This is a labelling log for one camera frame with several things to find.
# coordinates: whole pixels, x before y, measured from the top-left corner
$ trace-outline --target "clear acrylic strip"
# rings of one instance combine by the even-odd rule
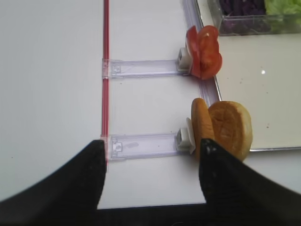
[[[198,10],[198,1],[182,0],[182,5],[187,23],[187,29],[191,28],[192,26],[196,26],[197,31],[199,31],[204,25],[202,22],[202,16]]]
[[[177,70],[177,60],[104,60],[104,65],[107,65],[109,68],[109,72],[107,74],[103,74],[105,76],[104,78],[109,79],[145,78],[188,74],[188,71]]]
[[[109,139],[109,160],[188,155],[175,147],[175,134],[115,135]]]

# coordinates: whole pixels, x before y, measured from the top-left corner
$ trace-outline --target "plastic container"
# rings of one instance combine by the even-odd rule
[[[226,16],[219,0],[208,0],[214,25],[220,35],[300,33],[301,14],[274,16]]]

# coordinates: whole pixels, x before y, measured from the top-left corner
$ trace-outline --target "white surface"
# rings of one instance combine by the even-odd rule
[[[110,1],[113,60],[176,59],[179,49],[185,46],[185,34],[180,0]]]
[[[199,2],[204,25],[213,24],[206,1]],[[301,34],[219,38],[221,97],[249,110],[252,148],[301,147],[300,40]]]
[[[134,24],[142,25],[144,32],[148,31],[146,28],[151,28],[156,33],[149,31],[147,34],[151,37],[160,37],[160,34],[165,32],[164,22],[170,21],[171,18],[178,18],[173,15],[182,10],[180,0],[160,1],[160,3],[158,3],[159,1],[143,1],[143,4],[138,0],[114,0],[111,2],[112,58],[121,60],[176,58],[179,47],[175,40],[180,40],[182,37],[174,36],[170,42],[160,42],[160,39],[156,39],[157,41],[153,43],[154,39],[147,38],[146,35],[144,37],[146,44],[142,45],[140,36],[135,36],[134,31],[138,31],[138,28],[134,27]],[[152,3],[157,4],[156,10],[149,6]],[[202,0],[200,5],[202,4],[206,5],[206,0]],[[158,17],[161,19],[161,26],[155,26],[158,24],[156,20]],[[118,29],[112,28],[112,20]],[[173,32],[184,35],[183,22],[177,22],[179,25],[174,29],[178,29],[178,31]],[[171,130],[178,129],[178,121],[174,120],[176,116],[171,118],[174,123],[166,124],[166,121],[171,121],[171,116],[168,115],[171,112],[169,108],[174,108],[175,100],[171,100],[170,104],[165,102],[164,111],[152,107],[162,107],[165,99],[162,97],[163,100],[160,100],[158,105],[154,102],[154,99],[159,97],[156,92],[163,93],[161,88],[154,86],[157,81],[158,79],[153,81],[151,79],[129,79],[119,81],[119,84],[118,81],[111,84],[110,101],[113,99],[115,102],[110,103],[110,117],[117,119],[115,122],[118,122],[110,125],[111,132],[112,130],[122,133],[145,133],[155,130],[166,132],[165,127],[161,126],[162,123],[165,123],[164,126]],[[173,95],[169,93],[170,90],[174,90],[174,88],[166,85],[165,93]],[[145,103],[143,103],[144,97],[148,100]],[[184,97],[182,98],[183,106],[178,107],[179,111],[177,112],[180,113],[179,119],[184,122],[183,117],[190,110],[191,100],[187,97],[189,103],[185,103]],[[297,173],[301,170],[300,161],[301,152],[298,151],[265,152],[251,153],[246,159],[246,164],[274,181],[301,192],[301,176]],[[99,208],[175,205],[204,201],[198,181],[198,165],[189,157],[177,156],[110,163]]]
[[[101,133],[103,3],[0,1],[0,201]]]

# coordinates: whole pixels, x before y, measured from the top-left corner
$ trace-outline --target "white plastic clip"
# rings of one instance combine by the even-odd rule
[[[176,149],[192,154],[196,149],[191,119],[186,119],[187,128],[180,128],[175,136]]]
[[[187,48],[180,48],[177,67],[179,71],[189,71],[192,64],[192,57],[190,56]]]

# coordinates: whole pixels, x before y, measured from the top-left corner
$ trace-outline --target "white table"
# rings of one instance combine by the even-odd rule
[[[179,1],[139,2],[111,1],[111,16],[115,12],[111,23],[124,22],[117,30],[110,28],[111,58],[175,58],[186,32]],[[0,28],[6,31],[0,34],[3,200],[51,174],[88,142],[99,138],[103,7],[98,0],[6,0],[0,6]],[[147,13],[156,15],[156,19],[139,20]],[[144,42],[135,39],[134,21],[146,32],[140,35]],[[161,31],[161,38],[154,31]],[[146,98],[149,103],[158,103],[157,108],[138,107],[140,96],[155,85],[155,94]],[[129,134],[176,132],[189,115],[197,92],[192,81],[181,77],[115,81],[110,88],[110,118],[121,117],[111,123],[110,132]],[[181,106],[174,106],[176,101],[170,99],[174,95]],[[162,111],[169,102],[172,104]],[[123,114],[114,115],[114,109],[120,107]],[[147,120],[139,116],[145,112],[143,107],[149,112],[144,115]],[[169,119],[175,110],[177,117]],[[122,120],[126,116],[130,117],[129,122]],[[301,192],[300,176],[296,173],[300,161],[298,151],[266,152],[250,154],[246,164]],[[110,163],[99,208],[202,202],[198,165],[188,156],[167,157]]]
[[[0,200],[101,133],[99,0],[0,1]]]

